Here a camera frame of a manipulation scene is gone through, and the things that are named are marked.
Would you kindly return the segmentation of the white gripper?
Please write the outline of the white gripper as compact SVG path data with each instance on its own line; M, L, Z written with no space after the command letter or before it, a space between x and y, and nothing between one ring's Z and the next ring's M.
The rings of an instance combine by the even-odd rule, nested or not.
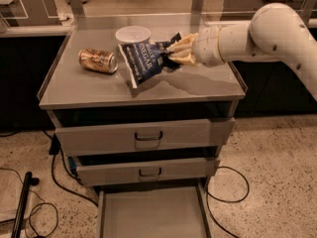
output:
M180 41L170 45L166 51L168 53L179 53L181 51L191 49L193 54L188 54L185 57L174 57L168 55L167 57L180 64L197 65L197 62L213 67L224 64L219 51L219 34L220 28L212 26L202 29L198 34L188 34Z

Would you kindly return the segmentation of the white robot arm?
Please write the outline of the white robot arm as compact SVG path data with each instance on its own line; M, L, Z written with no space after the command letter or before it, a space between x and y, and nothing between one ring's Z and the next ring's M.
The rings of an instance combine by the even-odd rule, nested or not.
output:
M212 25L189 34L166 52L177 63L209 67L234 60L281 61L317 99L317 42L300 16L285 4L261 7L249 23Z

